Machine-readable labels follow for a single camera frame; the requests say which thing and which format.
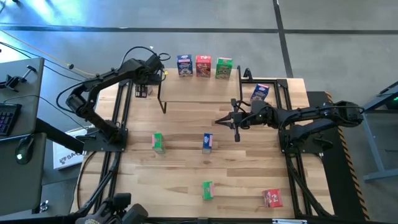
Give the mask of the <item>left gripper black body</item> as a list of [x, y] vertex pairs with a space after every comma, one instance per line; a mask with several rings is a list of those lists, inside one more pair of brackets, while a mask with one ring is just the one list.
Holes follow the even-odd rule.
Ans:
[[159, 70], [149, 70], [143, 68], [139, 70], [134, 77], [136, 85], [158, 85], [162, 81], [162, 75]]

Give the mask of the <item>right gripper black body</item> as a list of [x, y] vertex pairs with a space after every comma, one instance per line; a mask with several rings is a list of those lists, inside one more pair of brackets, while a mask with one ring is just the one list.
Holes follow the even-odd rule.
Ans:
[[237, 112], [235, 114], [235, 129], [249, 129], [253, 125], [262, 125], [264, 124], [263, 117], [261, 112]]

